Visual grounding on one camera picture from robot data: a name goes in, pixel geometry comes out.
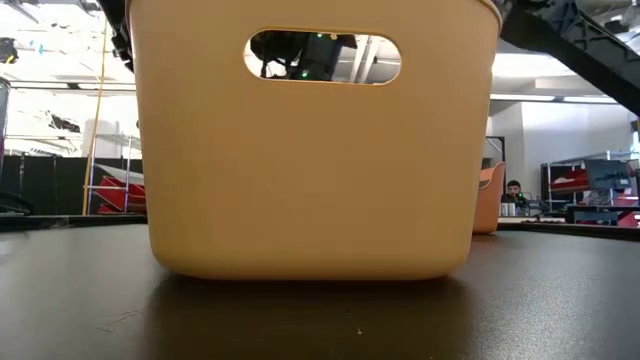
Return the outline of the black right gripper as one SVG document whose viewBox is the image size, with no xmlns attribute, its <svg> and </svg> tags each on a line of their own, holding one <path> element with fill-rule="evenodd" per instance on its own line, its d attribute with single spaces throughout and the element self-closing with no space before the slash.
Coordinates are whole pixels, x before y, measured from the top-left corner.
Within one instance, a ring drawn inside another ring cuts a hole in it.
<svg viewBox="0 0 640 360">
<path fill-rule="evenodd" d="M 354 35 L 266 30 L 249 45 L 262 62 L 261 78 L 331 80 L 342 49 L 356 49 L 357 41 Z"/>
</svg>

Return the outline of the yellow plastic bin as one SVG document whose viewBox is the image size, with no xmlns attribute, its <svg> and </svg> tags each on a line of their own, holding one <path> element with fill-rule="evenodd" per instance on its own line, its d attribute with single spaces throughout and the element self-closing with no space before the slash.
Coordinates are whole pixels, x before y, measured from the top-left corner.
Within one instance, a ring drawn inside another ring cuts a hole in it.
<svg viewBox="0 0 640 360">
<path fill-rule="evenodd" d="M 420 280 L 471 242 L 490 0 L 127 0 L 155 258 L 210 279 Z M 265 29 L 385 36 L 383 85 L 266 80 Z"/>
</svg>

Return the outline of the orange plastic bin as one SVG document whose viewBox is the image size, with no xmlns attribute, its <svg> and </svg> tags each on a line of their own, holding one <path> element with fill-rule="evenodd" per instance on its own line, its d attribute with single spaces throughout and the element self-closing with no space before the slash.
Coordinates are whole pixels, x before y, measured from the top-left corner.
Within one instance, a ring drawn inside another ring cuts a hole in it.
<svg viewBox="0 0 640 360">
<path fill-rule="evenodd" d="M 505 170 L 506 164 L 500 162 L 480 172 L 473 234 L 490 234 L 497 230 Z"/>
</svg>

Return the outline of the red storage bins stack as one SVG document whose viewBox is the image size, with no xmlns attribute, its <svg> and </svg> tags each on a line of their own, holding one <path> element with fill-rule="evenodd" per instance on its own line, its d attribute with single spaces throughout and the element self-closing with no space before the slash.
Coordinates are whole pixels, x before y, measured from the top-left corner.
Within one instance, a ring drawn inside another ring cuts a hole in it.
<svg viewBox="0 0 640 360">
<path fill-rule="evenodd" d="M 100 215 L 147 214 L 142 173 L 106 165 L 98 165 L 98 168 L 104 175 L 93 190 L 101 200 L 98 207 Z"/>
</svg>

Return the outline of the person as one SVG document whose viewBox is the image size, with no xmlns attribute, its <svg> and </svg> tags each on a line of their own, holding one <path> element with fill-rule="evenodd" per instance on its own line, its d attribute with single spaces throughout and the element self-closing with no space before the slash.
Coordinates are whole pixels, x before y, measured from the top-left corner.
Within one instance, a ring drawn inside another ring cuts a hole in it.
<svg viewBox="0 0 640 360">
<path fill-rule="evenodd" d="M 515 203 L 515 195 L 520 192 L 524 194 L 521 184 L 517 180 L 509 181 L 507 183 L 507 191 L 502 195 L 501 203 Z"/>
</svg>

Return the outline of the black hanging ceiling device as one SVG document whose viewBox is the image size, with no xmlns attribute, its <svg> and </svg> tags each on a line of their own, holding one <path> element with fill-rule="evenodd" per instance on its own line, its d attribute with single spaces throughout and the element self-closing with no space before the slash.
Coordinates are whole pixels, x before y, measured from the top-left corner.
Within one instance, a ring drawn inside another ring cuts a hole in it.
<svg viewBox="0 0 640 360">
<path fill-rule="evenodd" d="M 0 37 L 0 63 L 13 64 L 18 60 L 18 52 L 15 47 L 15 39 Z"/>
</svg>

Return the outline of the ceiling light strip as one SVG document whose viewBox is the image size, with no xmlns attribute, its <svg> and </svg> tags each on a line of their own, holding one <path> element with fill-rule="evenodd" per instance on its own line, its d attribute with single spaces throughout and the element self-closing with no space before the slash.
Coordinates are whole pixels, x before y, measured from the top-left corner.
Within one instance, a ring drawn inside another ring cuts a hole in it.
<svg viewBox="0 0 640 360">
<path fill-rule="evenodd" d="M 553 102 L 576 104 L 618 104 L 614 99 L 606 96 L 555 96 L 555 95 L 527 95 L 527 94 L 491 94 L 492 101 L 514 102 Z"/>
</svg>

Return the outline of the red storage bin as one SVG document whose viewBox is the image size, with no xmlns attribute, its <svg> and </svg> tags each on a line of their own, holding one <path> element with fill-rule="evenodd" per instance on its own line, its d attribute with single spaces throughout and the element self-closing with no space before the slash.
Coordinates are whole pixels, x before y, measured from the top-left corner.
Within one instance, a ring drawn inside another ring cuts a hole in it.
<svg viewBox="0 0 640 360">
<path fill-rule="evenodd" d="M 587 170 L 571 170 L 556 180 L 553 180 L 550 187 L 551 191 L 556 193 L 588 191 L 590 187 Z"/>
</svg>

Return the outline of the dark monitor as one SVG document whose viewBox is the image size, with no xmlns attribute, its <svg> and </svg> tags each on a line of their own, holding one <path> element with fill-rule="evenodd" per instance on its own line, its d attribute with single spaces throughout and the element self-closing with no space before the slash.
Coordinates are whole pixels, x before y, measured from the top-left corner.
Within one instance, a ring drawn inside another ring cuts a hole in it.
<svg viewBox="0 0 640 360">
<path fill-rule="evenodd" d="M 631 187 L 628 165 L 619 160 L 585 160 L 589 190 L 618 190 Z"/>
</svg>

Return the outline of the background work table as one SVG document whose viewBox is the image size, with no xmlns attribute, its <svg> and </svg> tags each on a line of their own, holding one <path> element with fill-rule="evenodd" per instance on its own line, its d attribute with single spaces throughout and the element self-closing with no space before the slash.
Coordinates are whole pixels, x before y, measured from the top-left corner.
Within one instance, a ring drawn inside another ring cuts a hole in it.
<svg viewBox="0 0 640 360">
<path fill-rule="evenodd" d="M 561 212 L 539 213 L 525 217 L 509 216 L 498 219 L 499 225 L 523 223 L 637 228 L 640 227 L 640 206 L 571 205 Z"/>
</svg>

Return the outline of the black aluminium frame rail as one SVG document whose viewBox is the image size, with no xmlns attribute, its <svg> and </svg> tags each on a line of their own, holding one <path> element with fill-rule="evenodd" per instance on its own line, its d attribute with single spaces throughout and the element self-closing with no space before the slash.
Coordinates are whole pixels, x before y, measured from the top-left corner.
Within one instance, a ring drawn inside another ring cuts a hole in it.
<svg viewBox="0 0 640 360">
<path fill-rule="evenodd" d="M 0 233 L 50 230 L 58 228 L 81 228 L 118 225 L 147 224 L 144 215 L 0 215 Z"/>
<path fill-rule="evenodd" d="M 640 243 L 640 228 L 525 221 L 520 223 L 499 223 L 497 230 L 539 232 Z"/>
</svg>

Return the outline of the black partition wall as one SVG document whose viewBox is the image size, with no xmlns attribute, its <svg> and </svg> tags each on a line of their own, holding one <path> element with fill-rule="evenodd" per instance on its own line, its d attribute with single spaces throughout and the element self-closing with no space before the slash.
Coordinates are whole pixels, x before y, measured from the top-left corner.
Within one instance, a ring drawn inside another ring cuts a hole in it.
<svg viewBox="0 0 640 360">
<path fill-rule="evenodd" d="M 118 165 L 118 158 L 106 163 Z M 6 156 L 0 176 L 0 191 L 21 196 L 37 215 L 80 215 L 86 160 L 82 157 Z"/>
</svg>

